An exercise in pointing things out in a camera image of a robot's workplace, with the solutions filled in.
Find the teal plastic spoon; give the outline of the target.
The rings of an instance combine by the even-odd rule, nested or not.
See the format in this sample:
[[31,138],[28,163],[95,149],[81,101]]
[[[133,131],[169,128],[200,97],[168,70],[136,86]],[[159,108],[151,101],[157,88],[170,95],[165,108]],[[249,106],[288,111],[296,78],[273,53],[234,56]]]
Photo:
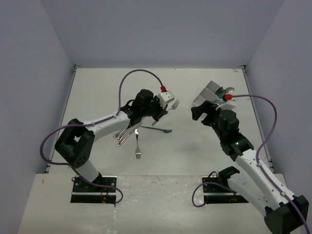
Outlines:
[[226,93],[224,91],[215,92],[215,95],[217,96],[217,98],[214,100],[214,103],[220,104],[220,103],[225,102],[223,98],[226,95]]

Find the white three-compartment container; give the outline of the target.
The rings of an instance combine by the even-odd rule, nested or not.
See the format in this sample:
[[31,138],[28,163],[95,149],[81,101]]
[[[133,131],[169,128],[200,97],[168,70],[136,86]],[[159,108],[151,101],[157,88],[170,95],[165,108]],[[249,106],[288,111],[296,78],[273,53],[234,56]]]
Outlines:
[[199,93],[199,95],[193,100],[192,107],[201,105],[204,101],[210,101],[214,103],[217,98],[215,92],[225,91],[224,88],[214,81],[210,81],[204,89]]

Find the ornate silver teaspoon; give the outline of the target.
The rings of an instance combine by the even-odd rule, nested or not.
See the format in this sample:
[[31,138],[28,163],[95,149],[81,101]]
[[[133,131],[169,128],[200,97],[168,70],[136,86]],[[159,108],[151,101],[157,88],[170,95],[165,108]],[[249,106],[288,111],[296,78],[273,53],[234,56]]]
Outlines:
[[235,88],[233,88],[233,87],[227,87],[225,89],[226,94],[232,94],[234,91],[235,91]]

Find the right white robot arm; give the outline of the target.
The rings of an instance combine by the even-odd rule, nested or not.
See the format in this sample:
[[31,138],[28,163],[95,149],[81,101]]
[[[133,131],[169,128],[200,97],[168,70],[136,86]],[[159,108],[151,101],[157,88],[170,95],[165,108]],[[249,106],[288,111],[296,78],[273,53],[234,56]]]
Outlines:
[[289,190],[257,157],[253,145],[240,133],[234,111],[205,101],[192,107],[191,112],[193,120],[206,115],[202,124],[214,130],[223,152],[241,168],[229,167],[219,172],[220,190],[239,193],[263,215],[273,234],[289,234],[307,224],[309,202]]

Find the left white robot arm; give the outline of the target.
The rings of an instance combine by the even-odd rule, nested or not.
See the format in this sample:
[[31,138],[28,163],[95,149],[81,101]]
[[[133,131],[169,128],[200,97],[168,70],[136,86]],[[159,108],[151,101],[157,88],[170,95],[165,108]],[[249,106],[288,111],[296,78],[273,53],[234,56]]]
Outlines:
[[151,91],[142,89],[134,100],[103,120],[80,122],[72,119],[58,138],[55,150],[84,179],[84,186],[95,192],[101,187],[101,174],[89,159],[94,142],[117,131],[128,134],[146,117],[159,121],[168,113],[166,108],[173,100],[174,95],[170,91],[155,96]]

